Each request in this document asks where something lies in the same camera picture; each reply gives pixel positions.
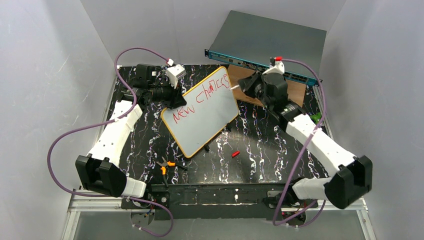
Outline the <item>yellow-framed whiteboard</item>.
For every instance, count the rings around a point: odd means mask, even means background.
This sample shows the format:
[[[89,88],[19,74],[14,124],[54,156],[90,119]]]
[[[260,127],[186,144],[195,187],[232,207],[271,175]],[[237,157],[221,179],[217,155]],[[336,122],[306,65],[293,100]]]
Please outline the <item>yellow-framed whiteboard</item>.
[[[186,158],[193,157],[240,113],[228,71],[221,66],[184,95],[186,105],[165,108],[161,119]]]

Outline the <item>red marker cap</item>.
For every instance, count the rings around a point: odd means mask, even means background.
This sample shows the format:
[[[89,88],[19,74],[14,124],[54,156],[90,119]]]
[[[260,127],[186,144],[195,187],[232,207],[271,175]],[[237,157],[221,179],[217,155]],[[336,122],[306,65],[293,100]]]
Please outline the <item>red marker cap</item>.
[[[236,156],[238,156],[240,154],[240,151],[235,151],[234,153],[231,154],[232,158],[235,158]]]

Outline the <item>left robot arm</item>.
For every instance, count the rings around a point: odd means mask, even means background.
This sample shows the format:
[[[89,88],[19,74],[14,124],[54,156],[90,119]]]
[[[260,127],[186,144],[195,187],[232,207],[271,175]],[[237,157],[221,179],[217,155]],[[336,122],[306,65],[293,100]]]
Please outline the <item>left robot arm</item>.
[[[154,66],[138,64],[133,78],[121,88],[111,115],[98,141],[86,156],[80,155],[75,167],[86,190],[111,197],[144,196],[147,184],[127,176],[119,168],[124,145],[143,110],[150,103],[176,109],[187,104],[181,80],[186,70],[174,64],[159,72]]]

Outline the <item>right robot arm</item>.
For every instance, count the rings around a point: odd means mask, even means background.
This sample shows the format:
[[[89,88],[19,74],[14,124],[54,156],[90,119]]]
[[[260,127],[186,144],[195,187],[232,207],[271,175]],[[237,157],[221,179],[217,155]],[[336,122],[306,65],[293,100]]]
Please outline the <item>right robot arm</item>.
[[[300,142],[324,167],[327,178],[287,180],[278,205],[299,200],[326,200],[339,209],[372,190],[373,163],[337,144],[318,127],[304,109],[288,97],[288,84],[281,73],[253,75],[238,80],[241,91],[260,100],[285,133]]]

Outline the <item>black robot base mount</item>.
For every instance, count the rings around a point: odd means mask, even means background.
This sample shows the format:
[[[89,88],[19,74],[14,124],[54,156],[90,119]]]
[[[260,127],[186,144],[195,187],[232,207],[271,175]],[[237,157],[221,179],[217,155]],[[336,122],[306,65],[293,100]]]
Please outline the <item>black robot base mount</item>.
[[[155,206],[157,221],[179,219],[266,219],[271,220],[283,183],[243,184],[149,184],[146,199]]]

